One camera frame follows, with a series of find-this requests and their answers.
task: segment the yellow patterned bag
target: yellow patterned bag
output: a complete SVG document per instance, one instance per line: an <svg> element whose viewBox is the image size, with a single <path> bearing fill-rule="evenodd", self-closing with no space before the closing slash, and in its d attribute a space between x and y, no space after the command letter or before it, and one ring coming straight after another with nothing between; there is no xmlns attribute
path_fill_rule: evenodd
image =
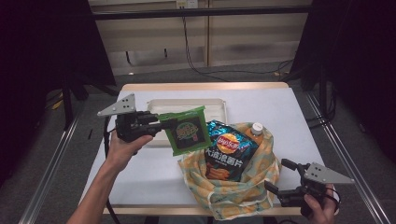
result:
<svg viewBox="0 0 396 224"><path fill-rule="evenodd" d="M252 123L232 124L241 133ZM184 181L198 204L213 214L215 220L259 215L273 207L274 195L264 188L264 180L276 183L281 168L273 152L274 137L263 129L264 140L257 148L240 182L207 179L205 151L195 151L179 161Z"/></svg>

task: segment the white table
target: white table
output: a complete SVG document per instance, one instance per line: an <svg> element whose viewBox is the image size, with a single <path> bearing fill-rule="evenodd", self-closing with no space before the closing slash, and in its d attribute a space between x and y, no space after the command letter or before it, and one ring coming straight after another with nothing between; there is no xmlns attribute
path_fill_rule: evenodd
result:
<svg viewBox="0 0 396 224"><path fill-rule="evenodd" d="M146 110L153 99L220 98L226 102L229 123L260 122L274 136L274 153L281 159L299 163L323 164L318 148L305 122L292 89L285 83L167 83L130 84L123 87L119 99L135 95L137 110ZM114 128L113 117L108 129ZM210 216L194 200L185 186L172 148L144 146L120 173L110 194L117 214L145 216ZM100 146L83 195L105 160ZM300 185L297 172L281 170L277 186L295 189ZM300 215L300 208L275 207L264 216Z"/></svg>

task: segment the white tray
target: white tray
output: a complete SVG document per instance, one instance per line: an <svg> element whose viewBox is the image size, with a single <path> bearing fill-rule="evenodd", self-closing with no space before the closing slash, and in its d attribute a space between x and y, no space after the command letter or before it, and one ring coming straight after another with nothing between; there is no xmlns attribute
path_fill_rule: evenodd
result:
<svg viewBox="0 0 396 224"><path fill-rule="evenodd" d="M148 102L148 110L152 114L177 113L204 105L205 121L218 120L227 123L225 101L221 99L155 99ZM170 143L165 131L157 133L149 146L169 147Z"/></svg>

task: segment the green snack package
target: green snack package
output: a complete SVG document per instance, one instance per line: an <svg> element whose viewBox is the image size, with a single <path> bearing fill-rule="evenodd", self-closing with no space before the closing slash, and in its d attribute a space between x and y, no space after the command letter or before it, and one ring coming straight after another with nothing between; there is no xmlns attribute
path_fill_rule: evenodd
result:
<svg viewBox="0 0 396 224"><path fill-rule="evenodd" d="M165 129L174 156L206 149L212 145L206 127L204 109L204 106L200 106L180 113L161 114L157 117L161 123L169 119L177 120L174 127Z"/></svg>

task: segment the human arm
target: human arm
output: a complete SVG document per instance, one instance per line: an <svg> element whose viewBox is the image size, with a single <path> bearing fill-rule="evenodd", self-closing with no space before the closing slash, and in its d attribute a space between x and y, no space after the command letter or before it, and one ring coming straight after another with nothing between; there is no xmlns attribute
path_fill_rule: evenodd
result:
<svg viewBox="0 0 396 224"><path fill-rule="evenodd" d="M332 190L333 185L326 185L327 195L333 197ZM325 197L323 199L323 208L320 206L319 202L309 194L305 194L304 199L308 206L312 209L312 215L308 218L311 224L334 224L334 210L336 204L333 200Z"/></svg>
<svg viewBox="0 0 396 224"><path fill-rule="evenodd" d="M144 135L131 143L125 143L117 137L117 132L113 131L107 158L67 223L100 223L107 198L118 174L125 169L134 153L151 140L152 136Z"/></svg>

